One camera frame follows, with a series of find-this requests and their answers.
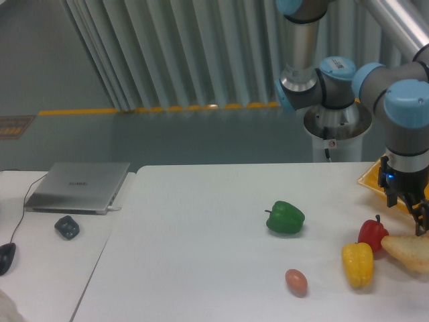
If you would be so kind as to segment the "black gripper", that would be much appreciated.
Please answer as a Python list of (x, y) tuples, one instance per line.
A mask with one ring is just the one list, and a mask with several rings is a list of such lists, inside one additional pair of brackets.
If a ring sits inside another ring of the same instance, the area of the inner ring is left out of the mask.
[(387, 207), (397, 205), (399, 197), (415, 221), (415, 234), (422, 236), (428, 231), (428, 199), (425, 188), (428, 185), (428, 166), (419, 171), (401, 171), (392, 168), (389, 157), (380, 158), (378, 185), (384, 189)]

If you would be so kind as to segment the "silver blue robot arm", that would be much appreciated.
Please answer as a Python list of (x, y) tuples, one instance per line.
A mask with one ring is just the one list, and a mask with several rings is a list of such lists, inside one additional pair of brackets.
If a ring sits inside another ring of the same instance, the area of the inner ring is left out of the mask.
[(428, 24), (409, 1), (364, 1), (363, 6), (395, 42), (408, 63), (388, 68), (369, 63), (353, 70), (327, 58), (314, 68), (318, 23), (328, 1), (278, 1), (289, 22), (292, 47), (275, 87), (287, 110), (321, 106), (348, 109), (355, 99), (385, 129), (385, 156), (378, 184), (387, 206), (403, 201), (416, 223), (428, 231)]

